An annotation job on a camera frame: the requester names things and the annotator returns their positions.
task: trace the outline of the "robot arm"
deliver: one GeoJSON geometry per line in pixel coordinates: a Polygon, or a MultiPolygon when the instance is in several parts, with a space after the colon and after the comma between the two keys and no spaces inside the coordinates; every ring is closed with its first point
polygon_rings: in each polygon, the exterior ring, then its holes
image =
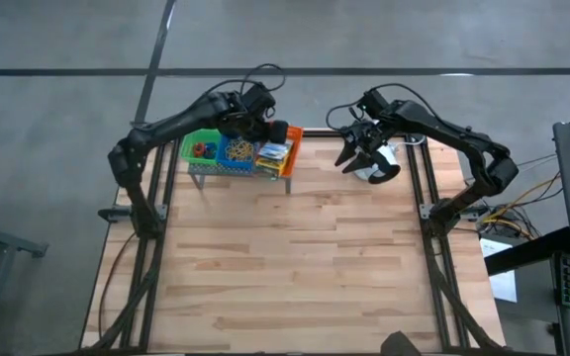
{"type": "Polygon", "coordinates": [[[392,179],[399,170],[391,170],[377,150],[396,133],[425,134],[467,156],[475,181],[454,198],[443,199],[431,209],[427,226],[433,235],[447,234],[458,223],[461,211],[483,197],[502,193],[518,174],[506,147],[493,142],[486,134],[446,122],[413,101],[395,100],[389,104],[377,89],[372,89],[364,93],[357,107],[377,122],[359,121],[338,130],[344,139],[344,148],[335,165],[355,156],[342,173],[378,164],[385,174],[371,183],[392,179]],[[492,157],[489,165],[486,153],[492,157]]]}
{"type": "Polygon", "coordinates": [[[250,141],[274,139],[270,123],[263,119],[274,105],[274,98],[262,83],[255,83],[242,95],[211,92],[183,112],[135,127],[118,141],[108,158],[116,182],[127,190],[132,202],[131,220],[137,236],[156,238],[161,233],[159,216],[141,188],[146,157],[152,149],[199,129],[218,129],[222,134],[238,134],[250,141]]]}

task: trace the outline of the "concrete floor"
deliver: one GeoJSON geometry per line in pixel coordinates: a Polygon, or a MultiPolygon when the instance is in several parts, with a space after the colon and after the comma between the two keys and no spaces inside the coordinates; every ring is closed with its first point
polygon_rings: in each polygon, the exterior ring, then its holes
{"type": "MultiPolygon", "coordinates": [[[[0,0],[0,68],[147,68],[165,1],[0,0]]],[[[169,25],[161,67],[570,67],[570,0],[178,0],[169,25]]],[[[182,110],[219,80],[158,78],[146,119],[182,110]]],[[[517,161],[553,152],[551,125],[570,121],[570,76],[507,75],[291,77],[276,93],[277,117],[322,127],[328,107],[390,81],[504,143],[517,161]]],[[[107,229],[96,211],[116,193],[106,153],[129,129],[143,83],[0,77],[0,229],[50,244],[44,259],[15,262],[0,303],[0,355],[77,347],[107,229]]],[[[523,173],[491,202],[556,171],[552,162],[523,173]]],[[[559,197],[528,212],[542,232],[566,224],[559,197]]],[[[520,302],[499,302],[508,344],[551,351],[538,320],[555,315],[537,302],[548,267],[517,273],[520,302]]]]}

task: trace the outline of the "green basket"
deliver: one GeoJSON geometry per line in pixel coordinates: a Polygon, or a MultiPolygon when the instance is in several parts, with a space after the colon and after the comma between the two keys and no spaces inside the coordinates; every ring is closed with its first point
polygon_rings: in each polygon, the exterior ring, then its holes
{"type": "Polygon", "coordinates": [[[219,150],[219,141],[222,135],[218,130],[198,130],[190,133],[182,139],[182,147],[179,150],[181,157],[189,163],[199,163],[199,164],[211,164],[216,165],[217,159],[206,159],[198,158],[193,156],[193,145],[198,142],[209,143],[213,142],[217,145],[217,150],[219,150]]]}

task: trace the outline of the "wooden table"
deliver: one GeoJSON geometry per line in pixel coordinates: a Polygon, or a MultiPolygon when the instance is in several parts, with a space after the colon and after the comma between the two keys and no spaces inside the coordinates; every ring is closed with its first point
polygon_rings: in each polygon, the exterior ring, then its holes
{"type": "MultiPolygon", "coordinates": [[[[429,149],[439,194],[453,196],[464,188],[456,151],[429,149]]],[[[149,351],[379,352],[397,330],[423,351],[440,349],[406,149],[401,173],[381,185],[341,174],[340,150],[337,138],[305,138],[290,196],[282,182],[236,177],[209,177],[200,191],[179,163],[149,351]]],[[[121,191],[117,203],[128,202],[121,191]]],[[[132,231],[129,222],[109,229],[83,346],[98,338],[99,294],[132,231]]],[[[505,344],[476,234],[449,237],[463,302],[505,344]]],[[[136,240],[109,287],[104,328],[127,300],[136,240]]],[[[453,331],[449,306],[446,315],[453,331]]]]}

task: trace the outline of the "yellow cable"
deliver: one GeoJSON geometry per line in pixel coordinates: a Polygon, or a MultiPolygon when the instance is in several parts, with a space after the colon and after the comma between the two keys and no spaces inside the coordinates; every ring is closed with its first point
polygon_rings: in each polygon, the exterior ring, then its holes
{"type": "Polygon", "coordinates": [[[536,190],[536,189],[538,189],[538,188],[544,187],[545,185],[550,184],[551,182],[553,182],[553,181],[555,181],[556,179],[559,179],[559,178],[560,178],[560,176],[558,175],[558,176],[556,176],[556,177],[554,177],[554,178],[551,178],[551,179],[549,179],[549,180],[547,180],[547,181],[545,181],[545,182],[542,182],[542,183],[536,185],[535,187],[533,187],[533,188],[527,190],[526,192],[522,193],[522,195],[520,195],[516,200],[514,200],[513,202],[507,204],[506,207],[501,208],[501,209],[498,210],[497,212],[495,212],[495,213],[493,213],[493,214],[491,214],[491,215],[485,217],[485,218],[483,219],[483,223],[487,223],[487,220],[491,220],[491,219],[494,219],[494,218],[499,217],[499,216],[502,215],[504,212],[506,212],[506,211],[509,210],[511,207],[513,207],[517,202],[519,202],[519,201],[522,200],[524,197],[526,197],[527,195],[529,195],[529,193],[533,192],[534,190],[536,190]]]}
{"type": "Polygon", "coordinates": [[[483,223],[504,223],[505,225],[513,227],[516,231],[522,233],[528,239],[533,239],[533,236],[529,232],[523,230],[522,227],[518,226],[517,224],[515,224],[513,222],[508,222],[508,221],[499,220],[499,219],[488,219],[488,220],[483,221],[483,223]]]}

